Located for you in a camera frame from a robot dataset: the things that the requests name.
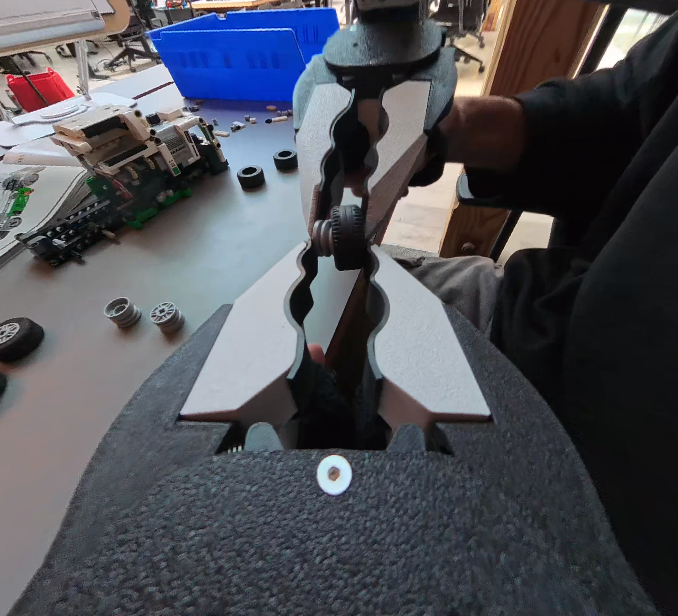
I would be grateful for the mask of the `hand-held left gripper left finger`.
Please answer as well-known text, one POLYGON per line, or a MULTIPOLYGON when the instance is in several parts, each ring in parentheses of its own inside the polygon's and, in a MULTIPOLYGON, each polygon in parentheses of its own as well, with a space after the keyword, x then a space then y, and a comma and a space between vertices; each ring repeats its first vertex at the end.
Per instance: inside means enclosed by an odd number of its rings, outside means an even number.
POLYGON ((280 428, 301 416, 315 381, 304 319, 313 306, 316 276, 317 256, 308 240, 236 299, 181 419, 280 428))

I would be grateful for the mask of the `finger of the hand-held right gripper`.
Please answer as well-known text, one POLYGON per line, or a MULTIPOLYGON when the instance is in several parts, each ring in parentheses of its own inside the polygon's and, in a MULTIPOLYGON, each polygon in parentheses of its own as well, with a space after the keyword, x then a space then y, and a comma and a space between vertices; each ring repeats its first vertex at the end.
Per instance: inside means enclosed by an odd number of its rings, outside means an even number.
POLYGON ((309 236, 318 220, 343 198, 341 172, 333 129, 351 104, 349 90, 337 83, 294 90, 294 128, 301 189, 301 205, 309 236))
POLYGON ((366 182, 364 231, 370 244, 376 241, 383 223, 423 163, 430 84, 429 80, 407 80, 387 89, 382 96, 381 108, 388 124, 373 147, 376 163, 366 182))

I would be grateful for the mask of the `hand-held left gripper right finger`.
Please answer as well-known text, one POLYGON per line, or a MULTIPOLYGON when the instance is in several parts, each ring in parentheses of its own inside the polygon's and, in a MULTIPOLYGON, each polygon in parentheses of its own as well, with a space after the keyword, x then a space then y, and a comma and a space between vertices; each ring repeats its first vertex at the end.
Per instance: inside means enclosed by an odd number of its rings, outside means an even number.
POLYGON ((382 248, 368 247, 364 401, 391 436, 487 423, 491 409, 441 300, 382 248))

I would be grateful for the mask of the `grey lego wheel hub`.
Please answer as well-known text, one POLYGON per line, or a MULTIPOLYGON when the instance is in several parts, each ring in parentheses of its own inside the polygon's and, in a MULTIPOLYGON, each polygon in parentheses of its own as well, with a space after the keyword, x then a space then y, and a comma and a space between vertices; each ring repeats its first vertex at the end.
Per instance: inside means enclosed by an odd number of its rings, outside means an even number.
POLYGON ((330 219, 318 220, 314 223, 310 239, 317 256, 329 257, 334 255, 332 232, 332 221, 330 219))
POLYGON ((185 318, 176 304, 172 301, 163 301, 150 311, 150 321, 165 336, 172 335, 182 329, 185 318))
POLYGON ((132 327, 142 317, 140 308, 126 297, 110 300, 104 308, 104 314, 119 329, 132 327))

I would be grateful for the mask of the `person's right forearm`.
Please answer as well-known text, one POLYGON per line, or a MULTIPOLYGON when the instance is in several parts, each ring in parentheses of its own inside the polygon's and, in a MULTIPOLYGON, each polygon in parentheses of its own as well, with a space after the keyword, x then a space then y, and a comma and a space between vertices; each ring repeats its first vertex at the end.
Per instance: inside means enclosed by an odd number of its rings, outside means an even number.
POLYGON ((561 219, 595 211, 641 143, 637 98, 603 71, 553 80, 520 94, 526 140, 520 160, 506 172, 467 169, 504 197, 506 208, 561 219))

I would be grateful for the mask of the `scattered small lego pieces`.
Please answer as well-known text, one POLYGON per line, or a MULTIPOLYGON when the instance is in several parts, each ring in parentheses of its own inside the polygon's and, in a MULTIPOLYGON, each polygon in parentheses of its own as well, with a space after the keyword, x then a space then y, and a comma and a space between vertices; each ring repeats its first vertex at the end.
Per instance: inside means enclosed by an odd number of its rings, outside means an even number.
MULTIPOLYGON (((287 109, 287 110, 277 110, 275 114, 271 114, 270 116, 267 116, 266 119, 263 119, 263 123, 265 124, 271 124, 271 123, 277 123, 277 122, 283 122, 288 119, 291 119, 293 117, 293 110, 292 109, 287 109)), ((223 130, 223 129, 218 129, 218 124, 217 120, 214 118, 212 119, 212 123, 208 124, 208 130, 210 130, 216 137, 229 137, 232 133, 236 133, 238 131, 241 131, 245 129, 247 126, 252 126, 256 125, 258 123, 258 119, 256 116, 252 116, 250 114, 246 114, 244 116, 244 121, 238 121, 234 120, 231 123, 231 129, 229 130, 223 130)))

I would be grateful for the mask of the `white lego truck model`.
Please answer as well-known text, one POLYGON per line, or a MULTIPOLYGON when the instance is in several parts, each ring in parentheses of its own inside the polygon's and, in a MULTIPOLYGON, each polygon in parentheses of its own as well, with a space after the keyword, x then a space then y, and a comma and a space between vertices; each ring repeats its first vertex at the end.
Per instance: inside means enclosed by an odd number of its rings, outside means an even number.
POLYGON ((75 176, 77 202, 57 203, 44 220, 28 221, 47 165, 22 167, 2 183, 10 204, 2 231, 50 266, 83 261, 84 251, 114 239, 124 227, 143 225, 183 198, 193 180, 228 168, 214 128, 178 109, 143 115, 137 108, 104 105, 54 126, 50 137, 82 167, 75 176))

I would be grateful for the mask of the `lego wheel with grey rim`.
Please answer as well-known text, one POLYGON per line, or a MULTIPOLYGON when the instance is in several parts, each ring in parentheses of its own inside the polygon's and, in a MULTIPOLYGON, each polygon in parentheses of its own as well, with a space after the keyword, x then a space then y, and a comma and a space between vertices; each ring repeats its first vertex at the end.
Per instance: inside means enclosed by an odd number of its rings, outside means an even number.
POLYGON ((1 362, 11 363, 37 349, 44 339, 43 327, 26 317, 1 322, 1 362))

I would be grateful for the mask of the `lego instruction booklet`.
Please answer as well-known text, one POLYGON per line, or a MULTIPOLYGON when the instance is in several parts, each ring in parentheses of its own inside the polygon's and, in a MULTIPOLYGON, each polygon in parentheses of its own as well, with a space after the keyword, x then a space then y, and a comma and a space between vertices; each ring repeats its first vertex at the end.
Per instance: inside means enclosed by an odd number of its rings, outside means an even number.
POLYGON ((1 165, 1 263, 21 252, 16 235, 34 232, 89 196, 79 166, 1 165))

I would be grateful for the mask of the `person's right hand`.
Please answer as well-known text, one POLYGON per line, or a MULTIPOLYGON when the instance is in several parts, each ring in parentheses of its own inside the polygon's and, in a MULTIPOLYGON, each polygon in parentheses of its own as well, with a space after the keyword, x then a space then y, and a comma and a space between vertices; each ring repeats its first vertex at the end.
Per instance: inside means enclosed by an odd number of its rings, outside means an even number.
POLYGON ((447 142, 446 162, 467 169, 509 171, 526 140, 525 112, 512 97, 456 96, 439 129, 447 142))

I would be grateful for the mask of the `person's trouser leg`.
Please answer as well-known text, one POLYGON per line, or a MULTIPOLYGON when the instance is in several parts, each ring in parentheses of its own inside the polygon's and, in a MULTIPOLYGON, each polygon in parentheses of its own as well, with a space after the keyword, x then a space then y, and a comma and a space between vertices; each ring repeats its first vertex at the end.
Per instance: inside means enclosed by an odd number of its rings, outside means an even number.
POLYGON ((401 247, 388 252, 444 304, 456 308, 489 336, 504 279, 503 265, 482 256, 442 258, 401 247))

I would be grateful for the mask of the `blue plastic bin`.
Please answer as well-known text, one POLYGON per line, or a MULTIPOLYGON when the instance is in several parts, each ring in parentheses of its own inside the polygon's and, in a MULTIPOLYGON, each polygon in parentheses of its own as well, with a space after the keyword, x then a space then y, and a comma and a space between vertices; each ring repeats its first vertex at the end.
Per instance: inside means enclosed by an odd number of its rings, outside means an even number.
POLYGON ((210 13, 147 36, 184 97, 277 103, 339 28, 322 7, 210 13))

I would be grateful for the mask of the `wooden document stand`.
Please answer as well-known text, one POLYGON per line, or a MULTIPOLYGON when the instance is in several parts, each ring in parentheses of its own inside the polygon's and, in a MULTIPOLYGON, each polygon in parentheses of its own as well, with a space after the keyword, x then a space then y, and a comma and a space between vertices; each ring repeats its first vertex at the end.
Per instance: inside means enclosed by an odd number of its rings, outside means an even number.
POLYGON ((14 146, 53 134, 53 125, 63 119, 87 112, 98 108, 109 102, 126 104, 131 106, 133 102, 116 95, 104 94, 103 98, 92 98, 89 95, 89 69, 87 63, 87 51, 85 42, 97 36, 110 36, 122 32, 130 20, 129 7, 125 0, 109 0, 114 7, 114 14, 104 16, 104 28, 98 31, 84 32, 78 35, 67 34, 64 36, 47 38, 42 41, 29 42, 14 47, 2 47, 1 56, 13 55, 15 53, 27 52, 37 45, 75 43, 76 59, 79 68, 80 95, 56 103, 53 106, 46 106, 40 110, 25 114, 17 118, 6 114, 4 108, 1 109, 1 149, 8 150, 14 146))

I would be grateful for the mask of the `red plastic bin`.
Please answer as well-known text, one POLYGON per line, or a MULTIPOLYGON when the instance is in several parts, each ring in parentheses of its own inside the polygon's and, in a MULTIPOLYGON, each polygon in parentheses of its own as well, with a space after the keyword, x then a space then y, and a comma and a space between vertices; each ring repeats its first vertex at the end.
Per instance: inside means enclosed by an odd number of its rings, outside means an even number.
POLYGON ((9 91, 26 112, 75 97, 61 75, 52 68, 27 76, 8 74, 6 81, 9 91))

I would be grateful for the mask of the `wooden post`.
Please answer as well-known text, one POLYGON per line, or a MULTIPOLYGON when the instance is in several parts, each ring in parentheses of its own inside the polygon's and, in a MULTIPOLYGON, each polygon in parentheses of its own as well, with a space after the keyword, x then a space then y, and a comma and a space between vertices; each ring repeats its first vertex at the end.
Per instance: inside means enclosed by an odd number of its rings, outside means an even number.
MULTIPOLYGON (((482 94, 510 96, 581 69, 607 6, 584 0, 508 0, 482 94)), ((511 218, 453 199, 439 256, 490 256, 511 218)))

